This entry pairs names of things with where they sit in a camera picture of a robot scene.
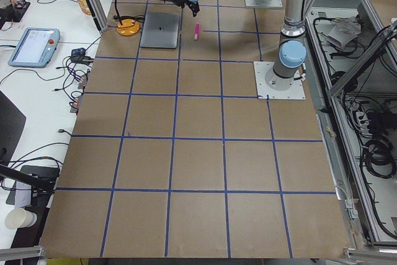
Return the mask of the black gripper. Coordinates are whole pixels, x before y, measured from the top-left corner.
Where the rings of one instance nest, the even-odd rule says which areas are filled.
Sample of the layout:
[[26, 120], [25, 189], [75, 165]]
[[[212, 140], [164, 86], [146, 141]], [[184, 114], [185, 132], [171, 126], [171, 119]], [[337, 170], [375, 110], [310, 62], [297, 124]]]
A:
[[185, 8], [187, 6], [192, 11], [192, 16], [196, 17], [200, 11], [199, 3], [190, 0], [170, 0], [178, 7]]

